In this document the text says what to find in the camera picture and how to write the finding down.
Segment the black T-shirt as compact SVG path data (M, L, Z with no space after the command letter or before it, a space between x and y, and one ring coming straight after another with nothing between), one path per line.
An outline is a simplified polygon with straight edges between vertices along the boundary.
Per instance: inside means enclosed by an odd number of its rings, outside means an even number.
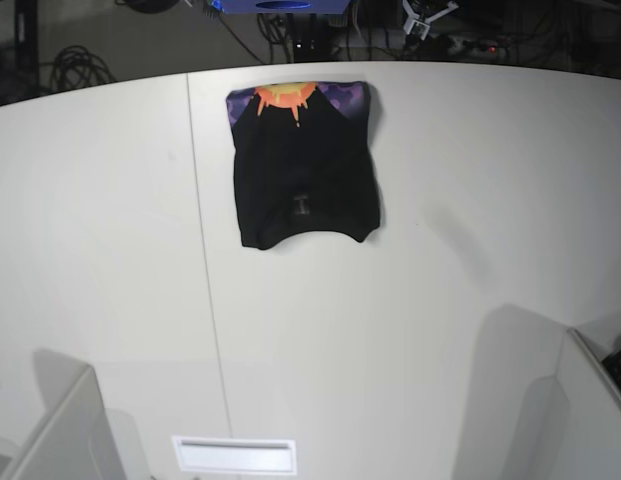
M365 81L279 83L228 94L244 247L265 251L310 232L362 243L379 228L370 106Z

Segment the blue box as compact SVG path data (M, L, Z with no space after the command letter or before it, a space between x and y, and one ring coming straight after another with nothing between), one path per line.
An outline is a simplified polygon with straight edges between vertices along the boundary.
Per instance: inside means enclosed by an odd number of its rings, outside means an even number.
M350 0L218 0L212 5L227 14L342 14Z

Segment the white partition panel left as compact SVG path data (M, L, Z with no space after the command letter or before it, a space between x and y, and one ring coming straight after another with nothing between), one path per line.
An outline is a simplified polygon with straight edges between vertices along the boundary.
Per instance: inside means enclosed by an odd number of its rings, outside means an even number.
M0 479L125 479L94 368L79 369L25 443L12 449Z

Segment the white partition panel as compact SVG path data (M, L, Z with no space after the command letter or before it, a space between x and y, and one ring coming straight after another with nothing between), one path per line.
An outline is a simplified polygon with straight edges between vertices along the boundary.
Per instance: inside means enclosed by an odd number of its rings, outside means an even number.
M12 449L0 479L125 479L94 368L79 369L25 443Z
M522 479L621 479L621 393L574 329L518 424Z

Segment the white partition panel right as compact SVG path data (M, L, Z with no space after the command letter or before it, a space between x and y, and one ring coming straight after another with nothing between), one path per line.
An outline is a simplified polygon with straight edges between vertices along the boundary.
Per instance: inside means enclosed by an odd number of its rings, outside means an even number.
M522 479L621 479L621 393L574 329L518 424Z

